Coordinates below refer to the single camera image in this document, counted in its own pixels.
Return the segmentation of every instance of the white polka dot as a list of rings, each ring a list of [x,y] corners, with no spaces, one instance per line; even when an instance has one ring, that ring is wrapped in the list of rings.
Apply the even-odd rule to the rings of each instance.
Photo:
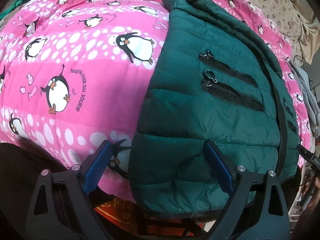
[[[28,123],[33,126],[33,118],[32,118],[32,115],[31,114],[28,114],[27,115],[27,120],[28,120]]]
[[[113,54],[119,54],[120,53],[120,48],[117,46],[117,47],[114,47],[113,48]]]
[[[104,133],[96,132],[90,135],[90,142],[96,147],[99,147],[104,140],[107,140]]]
[[[96,41],[96,39],[88,41],[87,45],[85,46],[85,50],[89,51],[90,49],[92,49],[92,47],[96,44]]]
[[[71,52],[71,57],[75,56],[80,50],[81,50],[81,44],[79,44],[78,46],[76,46],[72,52]]]
[[[50,48],[46,49],[41,55],[41,58],[40,58],[41,61],[45,60],[49,56],[50,52],[51,52]]]
[[[85,138],[83,136],[78,136],[78,143],[81,145],[81,146],[84,146],[86,141],[85,141]]]
[[[67,43],[66,39],[61,39],[60,41],[58,41],[56,48],[61,49],[66,43]]]
[[[88,59],[94,59],[98,55],[98,51],[93,50],[89,53]]]
[[[42,133],[36,131],[36,138],[38,140],[38,142],[42,145],[42,146],[45,146],[45,139],[44,139],[44,136],[42,135]]]
[[[70,37],[69,42],[70,42],[70,43],[76,42],[76,41],[80,38],[80,36],[81,36],[80,33],[74,33],[74,34]]]
[[[16,58],[17,52],[14,50],[13,52],[10,53],[10,56],[8,58],[9,62],[13,62],[14,59]]]
[[[73,134],[70,129],[66,129],[64,132],[64,138],[69,145],[73,145]]]
[[[50,127],[48,124],[44,124],[44,136],[46,137],[46,139],[48,140],[48,142],[50,142],[51,144],[53,144],[53,135],[52,132],[50,130]]]

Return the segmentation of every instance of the black fabric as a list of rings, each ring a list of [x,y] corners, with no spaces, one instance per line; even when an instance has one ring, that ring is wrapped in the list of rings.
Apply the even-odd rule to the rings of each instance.
[[[52,173],[67,170],[42,149],[31,152],[13,144],[0,144],[1,240],[24,239],[29,203],[38,177],[44,169],[49,169]],[[89,195],[89,200],[96,207],[112,200],[112,196],[97,188]]]

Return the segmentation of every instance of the zipper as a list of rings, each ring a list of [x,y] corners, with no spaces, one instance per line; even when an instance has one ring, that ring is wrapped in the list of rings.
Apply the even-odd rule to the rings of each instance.
[[[219,82],[216,79],[213,71],[205,70],[203,76],[204,78],[201,81],[203,91],[211,94],[214,97],[229,101],[237,105],[245,106],[252,110],[256,110],[259,112],[264,111],[262,103],[260,103],[257,99],[242,94],[232,87]]]
[[[222,63],[218,60],[216,60],[214,58],[214,55],[209,51],[207,50],[206,54],[201,54],[199,53],[199,60],[203,63],[205,63],[206,65],[212,67],[212,68],[215,68],[229,76],[232,76],[232,77],[235,77],[249,85],[252,85],[254,87],[258,87],[257,86],[257,83],[255,82],[255,80],[253,79],[252,76],[248,75],[248,74],[244,74],[244,73],[241,73],[239,71],[236,71],[232,68],[230,68],[227,64],[225,63]]]

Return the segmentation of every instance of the zipper pocket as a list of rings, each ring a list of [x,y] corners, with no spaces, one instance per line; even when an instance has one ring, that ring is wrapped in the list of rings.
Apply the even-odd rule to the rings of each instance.
[[[215,79],[213,75],[212,78],[206,78],[207,75],[204,75],[205,78],[201,81],[201,86],[203,91],[213,95],[214,97],[229,101],[231,103],[245,106],[252,110],[263,112],[263,105],[257,101],[254,97],[242,94],[232,87],[220,83]]]
[[[216,60],[214,58],[214,55],[208,50],[206,52],[206,54],[201,54],[199,53],[199,60],[203,63],[205,63],[206,65],[212,67],[212,68],[215,68],[229,76],[232,76],[232,77],[235,77],[249,85],[252,85],[254,87],[258,87],[257,86],[257,83],[255,82],[255,80],[253,79],[252,76],[248,75],[248,74],[244,74],[244,73],[241,73],[239,71],[236,71],[232,68],[230,68],[227,64],[225,63],[222,63],[218,60]]]

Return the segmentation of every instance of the bed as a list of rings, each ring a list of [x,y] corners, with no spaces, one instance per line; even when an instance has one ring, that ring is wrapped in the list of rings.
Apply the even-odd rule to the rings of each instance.
[[[307,111],[287,65],[292,40],[281,33],[286,27],[249,0],[213,1],[249,25],[277,56],[301,143],[309,148]],[[1,142],[31,139],[68,168],[107,139],[116,153],[99,187],[133,201],[127,175],[131,141],[168,27],[161,0],[25,4],[0,31]],[[135,42],[128,44],[128,36]]]

